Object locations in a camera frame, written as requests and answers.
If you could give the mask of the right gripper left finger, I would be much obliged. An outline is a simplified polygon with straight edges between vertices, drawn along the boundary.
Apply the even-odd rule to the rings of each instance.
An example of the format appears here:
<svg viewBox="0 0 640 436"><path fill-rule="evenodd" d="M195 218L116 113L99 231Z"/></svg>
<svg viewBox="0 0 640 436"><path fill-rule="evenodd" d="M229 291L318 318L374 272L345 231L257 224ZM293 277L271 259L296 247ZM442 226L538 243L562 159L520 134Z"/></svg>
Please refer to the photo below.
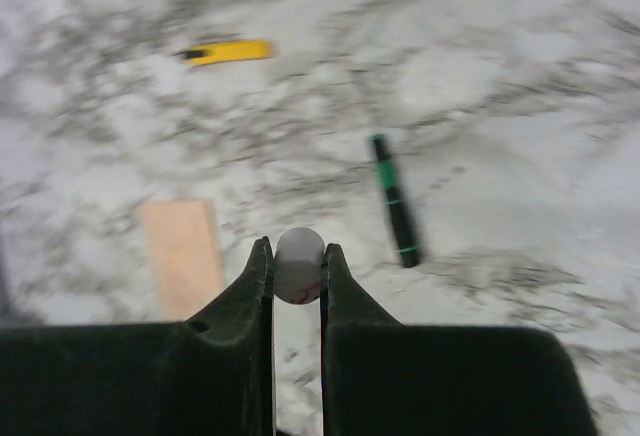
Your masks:
<svg viewBox="0 0 640 436"><path fill-rule="evenodd" d="M184 321L4 329L2 433L273 434L273 266L258 239Z"/></svg>

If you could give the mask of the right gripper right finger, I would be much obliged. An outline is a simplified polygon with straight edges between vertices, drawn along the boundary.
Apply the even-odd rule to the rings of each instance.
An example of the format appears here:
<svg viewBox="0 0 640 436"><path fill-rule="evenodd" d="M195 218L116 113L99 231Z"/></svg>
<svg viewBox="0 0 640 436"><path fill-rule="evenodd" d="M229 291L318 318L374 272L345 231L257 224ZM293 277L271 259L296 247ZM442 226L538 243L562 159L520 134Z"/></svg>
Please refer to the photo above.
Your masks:
<svg viewBox="0 0 640 436"><path fill-rule="evenodd" d="M321 294L328 435L593 435L574 365L549 332L405 325L327 247Z"/></svg>

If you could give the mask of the peach paper envelope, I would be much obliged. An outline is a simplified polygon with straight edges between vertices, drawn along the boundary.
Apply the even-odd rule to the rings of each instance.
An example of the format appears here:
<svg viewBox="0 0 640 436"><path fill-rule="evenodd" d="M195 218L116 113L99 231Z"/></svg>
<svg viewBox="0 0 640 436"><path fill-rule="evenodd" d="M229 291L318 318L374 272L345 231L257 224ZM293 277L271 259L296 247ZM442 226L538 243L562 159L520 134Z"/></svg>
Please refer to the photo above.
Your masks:
<svg viewBox="0 0 640 436"><path fill-rule="evenodd" d="M139 215L162 318L186 320L225 288L213 206L202 199L147 202Z"/></svg>

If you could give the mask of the small white glue cap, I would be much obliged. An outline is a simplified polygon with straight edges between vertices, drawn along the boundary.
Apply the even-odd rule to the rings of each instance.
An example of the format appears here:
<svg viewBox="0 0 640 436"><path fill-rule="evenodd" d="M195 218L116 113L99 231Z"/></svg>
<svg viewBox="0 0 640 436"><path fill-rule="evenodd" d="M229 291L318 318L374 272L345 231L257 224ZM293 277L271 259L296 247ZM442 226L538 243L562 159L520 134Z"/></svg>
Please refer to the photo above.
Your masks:
<svg viewBox="0 0 640 436"><path fill-rule="evenodd" d="M275 295L294 305L316 300L323 285L324 252L324 240L312 229L297 227L283 233L274 257Z"/></svg>

